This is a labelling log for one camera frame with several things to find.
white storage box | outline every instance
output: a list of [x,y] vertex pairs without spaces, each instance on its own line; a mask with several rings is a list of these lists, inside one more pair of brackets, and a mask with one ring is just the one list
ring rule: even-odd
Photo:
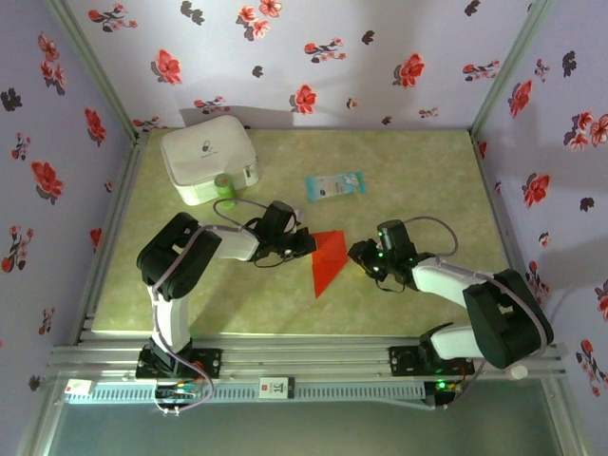
[[237,190],[259,179],[254,146],[233,116],[171,132],[162,137],[161,152],[171,182],[189,206],[218,197],[218,174],[230,174]]

red triangular paper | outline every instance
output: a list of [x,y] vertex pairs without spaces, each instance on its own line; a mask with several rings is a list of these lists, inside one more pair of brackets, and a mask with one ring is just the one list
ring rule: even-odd
[[313,233],[316,251],[313,252],[314,297],[320,297],[348,262],[344,232]]

floral wallpaper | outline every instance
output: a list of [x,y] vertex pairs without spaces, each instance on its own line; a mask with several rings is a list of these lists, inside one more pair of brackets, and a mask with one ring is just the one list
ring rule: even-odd
[[516,262],[565,345],[597,455],[608,447],[606,13],[602,0],[556,2],[477,135]]
[[531,0],[66,2],[136,128],[382,129],[470,127]]
[[69,343],[127,137],[40,2],[3,3],[0,23],[0,452],[11,455],[51,348]]

small green container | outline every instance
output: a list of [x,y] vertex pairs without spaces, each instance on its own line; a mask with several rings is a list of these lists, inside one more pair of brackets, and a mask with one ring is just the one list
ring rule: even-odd
[[[235,186],[232,184],[232,177],[229,174],[218,174],[214,180],[214,185],[216,186],[218,196],[221,199],[237,197],[237,190],[235,190]],[[220,206],[223,209],[230,209],[231,207],[234,207],[235,204],[234,201],[225,201]]]

wet wipes packet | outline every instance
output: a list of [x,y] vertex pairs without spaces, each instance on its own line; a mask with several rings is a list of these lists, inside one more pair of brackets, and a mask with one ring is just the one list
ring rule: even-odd
[[364,194],[365,183],[361,171],[333,176],[309,176],[306,178],[306,190],[308,201],[313,202],[339,195]]

